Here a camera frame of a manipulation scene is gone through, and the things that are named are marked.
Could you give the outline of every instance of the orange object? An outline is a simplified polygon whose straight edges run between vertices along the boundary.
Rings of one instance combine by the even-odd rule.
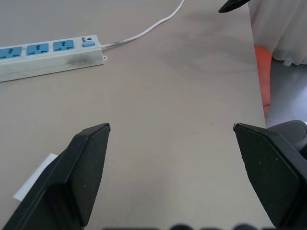
[[[263,47],[255,46],[257,67],[258,67],[258,78],[260,84],[262,105],[264,116],[266,117],[271,105],[271,93],[270,93],[270,72],[272,53]]]

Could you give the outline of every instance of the stain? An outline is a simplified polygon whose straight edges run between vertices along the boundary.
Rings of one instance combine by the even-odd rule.
[[[135,210],[135,208],[138,206],[138,204],[139,204],[139,201],[137,201],[137,202],[134,204],[134,206],[130,209],[129,213],[128,213],[127,216],[126,216],[126,220],[129,220],[129,219],[130,219],[132,213],[134,212],[134,210]]]
[[[165,64],[180,75],[191,79],[190,71],[203,77],[250,73],[256,70],[254,44],[229,33],[228,27],[240,30],[246,26],[246,14],[231,17],[212,12],[194,12],[187,16],[191,23],[199,23],[198,31],[185,31],[173,35],[166,46],[170,47],[160,56]]]
[[[68,65],[84,67],[94,65],[96,63],[95,58],[88,54],[78,54],[69,56],[67,62]]]

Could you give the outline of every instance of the gray floor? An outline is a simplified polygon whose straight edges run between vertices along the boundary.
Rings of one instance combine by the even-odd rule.
[[[272,60],[271,108],[266,126],[290,121],[307,121],[307,65],[286,67]]]

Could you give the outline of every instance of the black object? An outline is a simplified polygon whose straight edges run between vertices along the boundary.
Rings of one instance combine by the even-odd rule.
[[[108,228],[108,229],[104,229],[104,230],[159,230],[159,229],[153,229],[153,228]],[[193,230],[193,228],[191,228],[188,225],[175,225],[173,227],[170,228],[170,230]],[[202,228],[200,230],[222,230],[219,228]],[[240,224],[237,225],[233,228],[233,230],[257,230],[257,228],[248,225],[248,224]],[[266,228],[263,230],[276,230],[275,228]]]
[[[269,129],[235,124],[242,159],[274,226],[307,227],[307,126],[286,122]]]
[[[227,13],[233,11],[244,4],[248,3],[250,0],[228,0],[224,6],[221,7],[219,13]]]
[[[109,132],[105,123],[77,134],[45,168],[4,230],[83,229],[100,185]]]

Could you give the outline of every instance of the power strip switch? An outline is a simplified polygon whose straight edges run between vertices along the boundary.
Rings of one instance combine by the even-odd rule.
[[[0,82],[102,65],[96,35],[0,47]]]

